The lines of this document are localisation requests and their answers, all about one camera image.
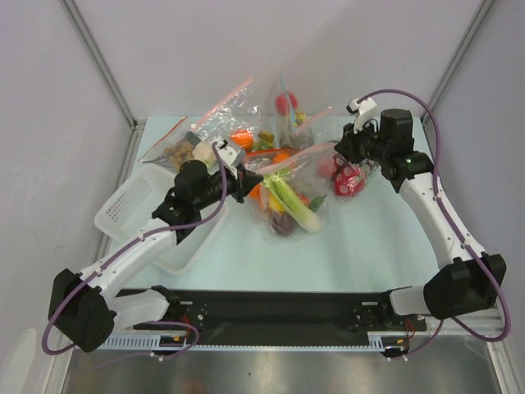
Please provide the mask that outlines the fake yellow lemon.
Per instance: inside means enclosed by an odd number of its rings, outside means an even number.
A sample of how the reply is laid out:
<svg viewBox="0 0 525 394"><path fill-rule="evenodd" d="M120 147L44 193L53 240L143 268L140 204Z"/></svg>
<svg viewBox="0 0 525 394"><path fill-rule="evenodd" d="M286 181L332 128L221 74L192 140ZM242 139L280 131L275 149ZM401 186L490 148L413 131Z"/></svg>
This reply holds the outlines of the fake yellow lemon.
<svg viewBox="0 0 525 394"><path fill-rule="evenodd" d="M270 199L268 200L268 208L277 213L283 213L285 212L284 207L281 205L281 203L273 198L271 195Z"/></svg>

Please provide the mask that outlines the fake celery stalk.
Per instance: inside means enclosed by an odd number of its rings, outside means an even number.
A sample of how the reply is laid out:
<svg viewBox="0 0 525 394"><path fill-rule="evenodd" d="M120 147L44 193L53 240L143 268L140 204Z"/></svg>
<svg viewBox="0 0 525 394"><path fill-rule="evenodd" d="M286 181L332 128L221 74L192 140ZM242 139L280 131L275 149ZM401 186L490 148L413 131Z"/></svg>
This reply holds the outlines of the fake celery stalk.
<svg viewBox="0 0 525 394"><path fill-rule="evenodd" d="M322 229L321 219L303 203L283 177L276 174L267 175L263 179L263 184L305 231L318 233Z"/></svg>

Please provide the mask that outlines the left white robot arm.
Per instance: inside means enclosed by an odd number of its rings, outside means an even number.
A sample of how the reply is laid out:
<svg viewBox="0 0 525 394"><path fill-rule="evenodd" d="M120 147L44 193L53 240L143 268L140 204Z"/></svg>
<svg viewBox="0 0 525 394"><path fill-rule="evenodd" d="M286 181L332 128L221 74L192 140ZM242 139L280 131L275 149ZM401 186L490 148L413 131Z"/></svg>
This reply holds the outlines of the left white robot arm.
<svg viewBox="0 0 525 394"><path fill-rule="evenodd" d="M177 325L180 307L172 291L153 286L121 295L121 290L154 258L177 247L196 227L215 218L227 196L242 203L262 181L263 176L241 164L221 164L211 174L200 161L185 163L143 230L119 250L81 272L65 269L56 275L42 338L44 352L60 353L48 345L53 328L70 340L71 347L91 352L116 330L140 324L162 328Z"/></svg>

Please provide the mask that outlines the white plastic basket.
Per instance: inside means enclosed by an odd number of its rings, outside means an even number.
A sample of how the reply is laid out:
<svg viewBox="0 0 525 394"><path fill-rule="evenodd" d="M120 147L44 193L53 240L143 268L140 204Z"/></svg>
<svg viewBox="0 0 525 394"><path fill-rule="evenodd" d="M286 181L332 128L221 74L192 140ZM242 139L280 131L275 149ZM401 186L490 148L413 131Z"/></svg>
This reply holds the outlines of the white plastic basket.
<svg viewBox="0 0 525 394"><path fill-rule="evenodd" d="M140 232L164 224L156 219L150 222L153 211L163 202L173 187L175 174L154 164L144 164L132 174L107 200L94 217L94 224L118 246L128 243ZM189 271L218 234L229 208L221 211L209 222L194 229L178 246L158 254L153 263L167 273L181 275Z"/></svg>

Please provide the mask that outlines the red zip longan bag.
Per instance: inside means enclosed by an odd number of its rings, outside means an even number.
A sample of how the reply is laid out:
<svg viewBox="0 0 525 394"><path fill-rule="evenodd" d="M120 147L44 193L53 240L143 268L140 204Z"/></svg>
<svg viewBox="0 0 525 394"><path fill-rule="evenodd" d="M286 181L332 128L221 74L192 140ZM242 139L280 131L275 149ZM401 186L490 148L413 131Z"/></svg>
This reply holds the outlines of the red zip longan bag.
<svg viewBox="0 0 525 394"><path fill-rule="evenodd" d="M139 159L139 162L156 164L177 173L184 163L194 159L194 150L201 141L191 130L188 117L183 117Z"/></svg>

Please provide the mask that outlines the orange zip fruit bag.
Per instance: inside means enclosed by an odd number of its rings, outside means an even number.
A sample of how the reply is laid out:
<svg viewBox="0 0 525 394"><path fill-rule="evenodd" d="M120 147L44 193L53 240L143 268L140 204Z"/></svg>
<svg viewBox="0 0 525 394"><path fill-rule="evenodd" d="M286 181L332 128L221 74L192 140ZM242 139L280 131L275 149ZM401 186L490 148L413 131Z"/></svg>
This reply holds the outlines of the orange zip fruit bag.
<svg viewBox="0 0 525 394"><path fill-rule="evenodd" d="M248 172L256 173L258 170L271 166L273 164L272 158L280 152L287 152L292 156L299 151L297 149L267 149L254 153L245 153L242 163L238 166L238 170L247 170Z"/></svg>

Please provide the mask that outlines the blue zip bag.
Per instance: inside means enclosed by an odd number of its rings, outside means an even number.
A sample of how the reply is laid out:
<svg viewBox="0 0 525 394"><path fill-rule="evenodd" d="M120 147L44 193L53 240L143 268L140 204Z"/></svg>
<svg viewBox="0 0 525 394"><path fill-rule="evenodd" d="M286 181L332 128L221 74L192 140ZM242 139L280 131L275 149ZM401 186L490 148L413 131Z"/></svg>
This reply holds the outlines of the blue zip bag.
<svg viewBox="0 0 525 394"><path fill-rule="evenodd" d="M306 149L315 140L308 115L301 107L295 92L280 73L272 86L276 136L281 148Z"/></svg>

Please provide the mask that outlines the pink dotted zip bag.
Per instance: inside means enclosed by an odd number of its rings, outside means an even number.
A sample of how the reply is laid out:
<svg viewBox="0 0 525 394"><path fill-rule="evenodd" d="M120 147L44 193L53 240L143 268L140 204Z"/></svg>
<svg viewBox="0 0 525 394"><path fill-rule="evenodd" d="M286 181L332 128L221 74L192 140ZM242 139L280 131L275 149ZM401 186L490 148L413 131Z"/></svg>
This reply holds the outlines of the pink dotted zip bag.
<svg viewBox="0 0 525 394"><path fill-rule="evenodd" d="M350 163L342 155L335 154L323 158L317 172L331 182L335 195L351 198L364 189L368 178L377 168L378 165L369 159L360 163Z"/></svg>

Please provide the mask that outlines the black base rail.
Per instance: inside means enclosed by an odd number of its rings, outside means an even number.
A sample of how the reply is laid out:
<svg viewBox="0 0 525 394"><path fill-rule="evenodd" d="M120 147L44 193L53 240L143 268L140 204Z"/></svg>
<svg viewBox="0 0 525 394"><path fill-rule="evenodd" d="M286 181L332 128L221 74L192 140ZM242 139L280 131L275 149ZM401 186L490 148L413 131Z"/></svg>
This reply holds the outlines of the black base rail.
<svg viewBox="0 0 525 394"><path fill-rule="evenodd" d="M214 330L320 329L335 332L424 332L424 319L395 314L383 293L304 293L256 291L182 291L154 286L168 302L161 318L133 324L139 331L169 329L169 322L189 323L200 334Z"/></svg>

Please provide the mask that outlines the clear pink zip bag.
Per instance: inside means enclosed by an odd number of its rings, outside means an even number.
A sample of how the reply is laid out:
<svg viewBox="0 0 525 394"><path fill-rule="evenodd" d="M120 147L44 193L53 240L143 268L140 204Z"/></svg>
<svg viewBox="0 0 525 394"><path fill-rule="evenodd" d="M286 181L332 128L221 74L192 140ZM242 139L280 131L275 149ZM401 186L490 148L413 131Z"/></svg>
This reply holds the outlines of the clear pink zip bag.
<svg viewBox="0 0 525 394"><path fill-rule="evenodd" d="M326 226L326 206L335 170L333 142L306 149L251 153L249 168L262 176L250 193L259 217L281 238L316 235Z"/></svg>

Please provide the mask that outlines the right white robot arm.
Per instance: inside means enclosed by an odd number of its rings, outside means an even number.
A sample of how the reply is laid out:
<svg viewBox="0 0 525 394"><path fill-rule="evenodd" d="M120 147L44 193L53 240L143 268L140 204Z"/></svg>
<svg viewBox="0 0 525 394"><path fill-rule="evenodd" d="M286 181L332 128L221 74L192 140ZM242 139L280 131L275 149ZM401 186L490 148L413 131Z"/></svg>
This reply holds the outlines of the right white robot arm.
<svg viewBox="0 0 525 394"><path fill-rule="evenodd" d="M369 159L380 166L382 176L412 209L436 256L438 271L427 283L386 292L389 302L378 309L385 328L399 328L412 314L444 320L495 305L506 263L470 235L434 163L414 148L410 111L387 109L378 121L347 123L335 150L350 163Z"/></svg>

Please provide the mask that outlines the fake longan bunch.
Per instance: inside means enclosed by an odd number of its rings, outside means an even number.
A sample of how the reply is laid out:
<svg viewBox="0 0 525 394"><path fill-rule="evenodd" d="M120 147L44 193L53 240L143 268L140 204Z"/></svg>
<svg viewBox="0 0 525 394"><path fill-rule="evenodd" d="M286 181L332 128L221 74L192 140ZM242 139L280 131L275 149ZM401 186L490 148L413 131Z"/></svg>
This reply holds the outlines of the fake longan bunch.
<svg viewBox="0 0 525 394"><path fill-rule="evenodd" d="M194 146L188 141L170 144L163 150L162 160L169 167L179 171L185 162L193 159L193 150Z"/></svg>

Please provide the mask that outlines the fake cauliflower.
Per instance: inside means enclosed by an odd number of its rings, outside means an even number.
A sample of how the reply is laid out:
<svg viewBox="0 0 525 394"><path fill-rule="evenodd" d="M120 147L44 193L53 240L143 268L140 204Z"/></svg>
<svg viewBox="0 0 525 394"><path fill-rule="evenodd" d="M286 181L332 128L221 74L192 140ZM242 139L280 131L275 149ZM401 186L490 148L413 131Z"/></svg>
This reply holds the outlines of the fake cauliflower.
<svg viewBox="0 0 525 394"><path fill-rule="evenodd" d="M204 141L198 143L192 152L193 159L204 163L207 167L212 167L216 162L216 156L212 146Z"/></svg>

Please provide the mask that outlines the large clear red-zip bag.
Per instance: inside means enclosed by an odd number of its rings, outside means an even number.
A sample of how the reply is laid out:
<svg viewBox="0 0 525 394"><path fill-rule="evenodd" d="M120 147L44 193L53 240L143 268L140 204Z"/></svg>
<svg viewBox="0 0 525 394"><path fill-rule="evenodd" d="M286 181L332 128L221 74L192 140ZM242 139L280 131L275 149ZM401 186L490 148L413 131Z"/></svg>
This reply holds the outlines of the large clear red-zip bag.
<svg viewBox="0 0 525 394"><path fill-rule="evenodd" d="M208 141L229 139L239 130L255 135L263 128L266 118L261 113L253 84L254 77L248 77L192 124L190 130Z"/></svg>

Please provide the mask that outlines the fake orange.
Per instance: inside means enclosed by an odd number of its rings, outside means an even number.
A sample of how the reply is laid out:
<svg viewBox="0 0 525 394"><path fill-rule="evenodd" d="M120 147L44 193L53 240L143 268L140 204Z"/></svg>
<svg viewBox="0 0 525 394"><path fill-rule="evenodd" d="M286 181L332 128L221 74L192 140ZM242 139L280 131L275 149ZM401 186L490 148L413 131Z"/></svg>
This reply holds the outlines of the fake orange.
<svg viewBox="0 0 525 394"><path fill-rule="evenodd" d="M253 200L261 200L261 184L257 184L250 192L249 198Z"/></svg>
<svg viewBox="0 0 525 394"><path fill-rule="evenodd" d="M273 164L278 164L278 163L282 163L284 162L286 159L290 158L290 154L287 153L287 152L280 152L278 154L276 154L273 158L272 158L272 163Z"/></svg>

